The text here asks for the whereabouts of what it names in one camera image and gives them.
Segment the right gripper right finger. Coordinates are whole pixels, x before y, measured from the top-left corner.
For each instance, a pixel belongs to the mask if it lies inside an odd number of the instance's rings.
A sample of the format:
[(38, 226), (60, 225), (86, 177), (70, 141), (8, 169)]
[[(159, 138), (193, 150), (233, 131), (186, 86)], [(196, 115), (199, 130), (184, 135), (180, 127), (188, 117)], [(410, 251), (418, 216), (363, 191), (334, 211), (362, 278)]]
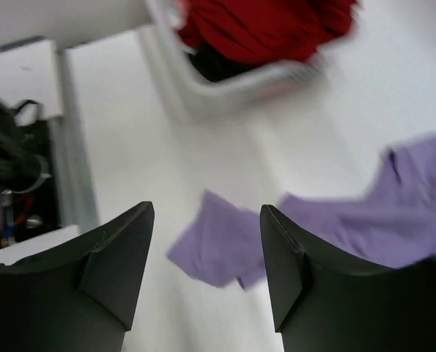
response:
[(436, 257), (400, 269), (344, 252), (272, 205), (260, 212), (285, 351), (436, 351)]

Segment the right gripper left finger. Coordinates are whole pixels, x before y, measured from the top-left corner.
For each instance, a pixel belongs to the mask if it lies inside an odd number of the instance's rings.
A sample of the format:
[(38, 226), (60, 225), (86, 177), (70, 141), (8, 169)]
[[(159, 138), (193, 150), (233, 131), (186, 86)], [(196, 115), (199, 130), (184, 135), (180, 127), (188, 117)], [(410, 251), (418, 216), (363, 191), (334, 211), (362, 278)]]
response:
[(120, 351), (155, 211), (141, 202), (52, 249), (0, 264), (0, 351)]

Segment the purple t shirt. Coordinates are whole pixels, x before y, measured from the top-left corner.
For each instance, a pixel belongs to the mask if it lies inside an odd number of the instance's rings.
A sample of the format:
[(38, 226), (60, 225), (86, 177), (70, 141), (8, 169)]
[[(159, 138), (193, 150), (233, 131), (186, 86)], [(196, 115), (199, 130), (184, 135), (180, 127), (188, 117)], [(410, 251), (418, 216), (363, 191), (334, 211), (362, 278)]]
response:
[[(318, 238), (389, 268), (436, 255), (436, 136), (386, 150), (360, 199), (286, 194), (278, 209)], [(167, 257), (194, 279), (214, 287), (238, 282), (247, 290), (266, 276), (259, 214), (206, 191)]]

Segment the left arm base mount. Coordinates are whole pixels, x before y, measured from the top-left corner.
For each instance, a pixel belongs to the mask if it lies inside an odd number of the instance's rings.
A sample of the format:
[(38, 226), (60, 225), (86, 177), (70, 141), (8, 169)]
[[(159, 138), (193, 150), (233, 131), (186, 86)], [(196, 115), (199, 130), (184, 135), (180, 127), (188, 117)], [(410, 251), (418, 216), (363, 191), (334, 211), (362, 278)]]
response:
[(43, 105), (0, 100), (0, 249), (61, 227), (51, 133)]

